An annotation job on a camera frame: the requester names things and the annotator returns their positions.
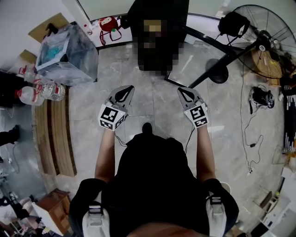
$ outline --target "black frame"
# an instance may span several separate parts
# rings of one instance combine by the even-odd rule
[[[216,63],[214,64],[211,68],[209,68],[207,71],[205,71],[200,77],[198,77],[191,85],[186,86],[183,84],[180,84],[176,81],[170,80],[168,77],[170,75],[170,73],[168,73],[165,77],[165,80],[173,83],[175,85],[178,85],[180,87],[188,87],[188,88],[194,88],[196,87],[199,83],[203,82],[205,79],[207,79],[212,72],[216,71],[218,68],[221,67],[226,67],[227,65],[229,65],[230,63],[232,63],[234,60],[238,59],[239,57],[241,57],[242,55],[244,55],[245,53],[247,53],[248,51],[250,51],[252,48],[254,48],[257,45],[257,42],[255,41],[254,43],[252,43],[251,45],[247,46],[244,50],[240,49],[240,48],[236,48],[230,45],[225,45],[220,43],[219,41],[203,34],[202,32],[199,32],[197,30],[194,30],[186,25],[184,25],[182,27],[182,30],[187,33],[188,35],[191,35],[195,38],[198,38],[212,46],[214,46],[215,48],[221,50],[222,52],[225,53],[225,55]]]

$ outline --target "person's right arm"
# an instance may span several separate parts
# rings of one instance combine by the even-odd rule
[[[197,129],[197,179],[204,182],[215,179],[215,160],[207,125]]]

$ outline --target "electric fan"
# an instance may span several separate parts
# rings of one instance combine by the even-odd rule
[[[245,49],[255,46],[244,56],[242,63],[265,78],[277,79],[295,70],[296,40],[287,24],[274,12],[257,5],[244,5],[233,12],[250,21],[249,28],[240,39],[229,44]]]

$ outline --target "forearm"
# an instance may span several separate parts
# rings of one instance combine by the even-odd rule
[[[98,154],[95,178],[109,182],[115,175],[115,132],[105,129]]]
[[[216,178],[215,160],[207,125],[197,129],[197,178],[203,182],[207,179]]]

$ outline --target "black round base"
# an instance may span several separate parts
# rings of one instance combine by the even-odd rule
[[[206,70],[210,69],[213,65],[215,65],[217,62],[219,61],[219,59],[210,59],[208,60],[207,64],[206,64]],[[209,78],[214,82],[214,83],[217,83],[217,84],[222,84],[224,82],[227,81],[228,79],[228,76],[229,76],[229,73],[228,73],[228,69],[227,67],[221,67],[219,68],[218,70],[216,70],[215,72],[213,72]]]

